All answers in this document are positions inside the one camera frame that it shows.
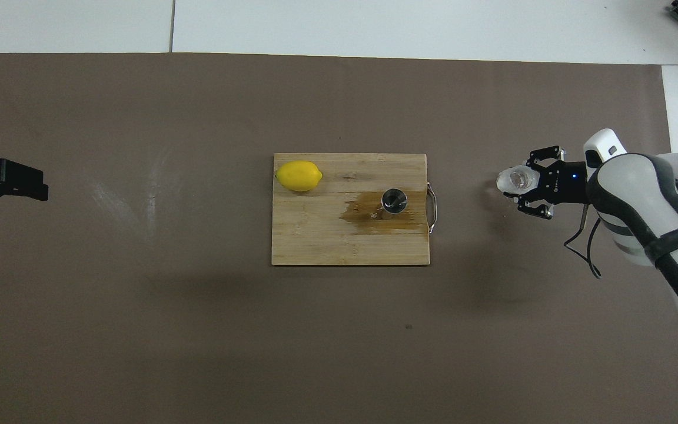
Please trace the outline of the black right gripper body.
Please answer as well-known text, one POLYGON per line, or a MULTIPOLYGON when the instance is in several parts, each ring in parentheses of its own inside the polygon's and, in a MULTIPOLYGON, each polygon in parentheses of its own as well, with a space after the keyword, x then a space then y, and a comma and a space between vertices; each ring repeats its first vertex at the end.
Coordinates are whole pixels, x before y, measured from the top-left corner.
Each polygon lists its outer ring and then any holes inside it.
POLYGON ((591 204, 586 185, 586 164, 581 161, 557 160, 541 171, 541 196, 549 204, 591 204))

